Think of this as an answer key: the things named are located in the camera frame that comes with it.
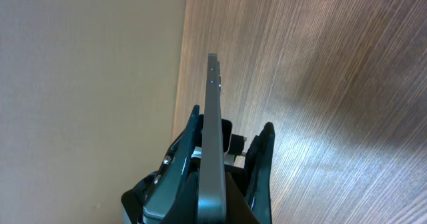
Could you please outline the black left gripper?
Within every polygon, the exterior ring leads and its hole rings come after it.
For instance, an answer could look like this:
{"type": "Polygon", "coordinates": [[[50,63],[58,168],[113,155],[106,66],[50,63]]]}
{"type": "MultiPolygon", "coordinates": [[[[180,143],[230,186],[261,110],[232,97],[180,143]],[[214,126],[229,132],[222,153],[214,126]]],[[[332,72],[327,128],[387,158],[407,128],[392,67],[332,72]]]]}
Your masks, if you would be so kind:
{"type": "Polygon", "coordinates": [[[159,169],[121,196],[124,223],[272,224],[273,123],[254,137],[244,168],[227,165],[216,148],[203,149],[210,137],[230,139],[230,122],[215,119],[207,134],[204,123],[195,105],[159,169]]]}

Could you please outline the blue Galaxy smartphone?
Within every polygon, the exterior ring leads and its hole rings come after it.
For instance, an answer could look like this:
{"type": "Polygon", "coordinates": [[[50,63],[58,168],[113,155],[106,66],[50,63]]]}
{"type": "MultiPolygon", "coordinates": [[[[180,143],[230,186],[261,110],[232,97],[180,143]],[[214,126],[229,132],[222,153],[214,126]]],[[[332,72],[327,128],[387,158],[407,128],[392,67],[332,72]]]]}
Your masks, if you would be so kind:
{"type": "Polygon", "coordinates": [[[220,108],[220,64],[210,53],[207,61],[205,105],[199,169],[197,222],[226,221],[226,180],[220,108]]]}

